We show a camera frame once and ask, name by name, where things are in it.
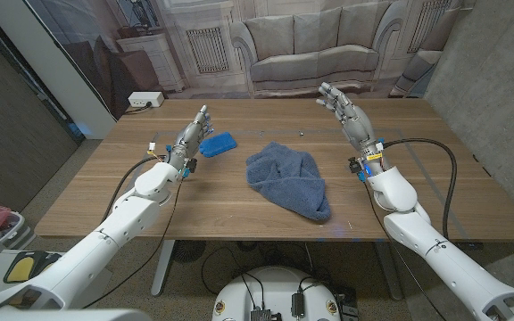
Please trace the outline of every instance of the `radiator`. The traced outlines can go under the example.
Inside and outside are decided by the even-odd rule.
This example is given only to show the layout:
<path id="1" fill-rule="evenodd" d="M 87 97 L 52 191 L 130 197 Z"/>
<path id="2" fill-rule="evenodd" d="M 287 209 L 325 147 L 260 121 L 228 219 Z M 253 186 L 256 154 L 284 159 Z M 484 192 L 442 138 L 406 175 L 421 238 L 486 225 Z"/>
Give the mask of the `radiator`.
<path id="1" fill-rule="evenodd" d="M 201 74 L 228 71 L 228 58 L 220 27 L 188 30 L 197 71 Z"/>
<path id="2" fill-rule="evenodd" d="M 421 13 L 419 14 L 418 25 L 411 39 L 408 53 L 418 51 L 421 44 L 426 40 L 427 35 L 436 25 L 439 18 L 444 14 L 445 10 L 450 6 L 451 0 L 435 0 L 426 1 L 422 4 Z"/>

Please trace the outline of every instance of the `blue sponge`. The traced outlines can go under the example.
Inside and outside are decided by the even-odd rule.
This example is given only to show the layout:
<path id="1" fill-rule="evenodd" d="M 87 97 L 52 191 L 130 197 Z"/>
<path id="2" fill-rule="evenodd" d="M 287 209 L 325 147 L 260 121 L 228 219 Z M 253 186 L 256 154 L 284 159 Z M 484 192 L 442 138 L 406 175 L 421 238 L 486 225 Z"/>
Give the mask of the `blue sponge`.
<path id="1" fill-rule="evenodd" d="M 204 139 L 200 144 L 200 153 L 205 157 L 215 156 L 237 147 L 237 142 L 229 132 Z"/>

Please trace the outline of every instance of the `blue towel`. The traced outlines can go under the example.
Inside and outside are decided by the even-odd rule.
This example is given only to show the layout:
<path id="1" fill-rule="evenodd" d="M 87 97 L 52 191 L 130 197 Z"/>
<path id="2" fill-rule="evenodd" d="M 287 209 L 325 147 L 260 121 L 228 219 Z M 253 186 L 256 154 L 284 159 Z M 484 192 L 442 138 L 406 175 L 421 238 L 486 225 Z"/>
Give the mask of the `blue towel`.
<path id="1" fill-rule="evenodd" d="M 247 183 L 269 201 L 310 219 L 330 216 L 325 180 L 309 153 L 271 142 L 246 163 Z"/>

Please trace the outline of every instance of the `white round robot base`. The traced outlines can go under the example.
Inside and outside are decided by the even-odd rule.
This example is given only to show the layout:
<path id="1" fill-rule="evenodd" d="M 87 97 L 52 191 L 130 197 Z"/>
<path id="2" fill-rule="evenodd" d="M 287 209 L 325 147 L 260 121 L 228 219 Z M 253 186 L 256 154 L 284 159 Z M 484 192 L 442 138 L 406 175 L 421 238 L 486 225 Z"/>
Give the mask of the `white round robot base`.
<path id="1" fill-rule="evenodd" d="M 264 300 L 265 310 L 270 309 L 271 315 L 280 313 L 283 320 L 295 319 L 291 313 L 292 297 L 308 274 L 291 267 L 257 267 L 248 274 L 263 284 L 264 296 L 259 283 L 249 275 L 243 275 L 257 309 L 261 309 L 261 301 Z M 313 286 L 303 292 L 304 316 L 299 320 L 340 321 L 335 297 L 326 286 L 316 281 L 314 278 L 303 281 L 303 289 Z M 238 276 L 218 294 L 211 320 L 248 321 L 252 310 L 251 296 L 242 277 Z"/>

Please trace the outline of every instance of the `table leg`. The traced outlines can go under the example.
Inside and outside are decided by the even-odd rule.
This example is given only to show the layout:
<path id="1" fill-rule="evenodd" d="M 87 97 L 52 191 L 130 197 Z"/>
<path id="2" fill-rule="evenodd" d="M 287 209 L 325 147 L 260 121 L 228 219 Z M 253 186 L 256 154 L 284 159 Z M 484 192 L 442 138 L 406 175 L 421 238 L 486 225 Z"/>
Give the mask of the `table leg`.
<path id="1" fill-rule="evenodd" d="M 390 250 L 390 244 L 386 242 L 374 243 L 374 249 L 378 255 L 380 266 L 384 272 L 385 282 L 390 292 L 392 300 L 402 300 L 402 288 L 400 287 L 400 278 L 398 277 L 398 271 L 394 264 L 394 258 L 392 257 L 392 251 Z"/>
<path id="2" fill-rule="evenodd" d="M 160 296 L 162 294 L 166 275 L 170 267 L 171 253 L 174 251 L 175 240 L 165 240 L 162 243 L 162 250 L 160 251 L 160 258 L 158 259 L 158 267 L 156 274 L 153 276 L 152 289 L 150 293 L 153 296 Z"/>

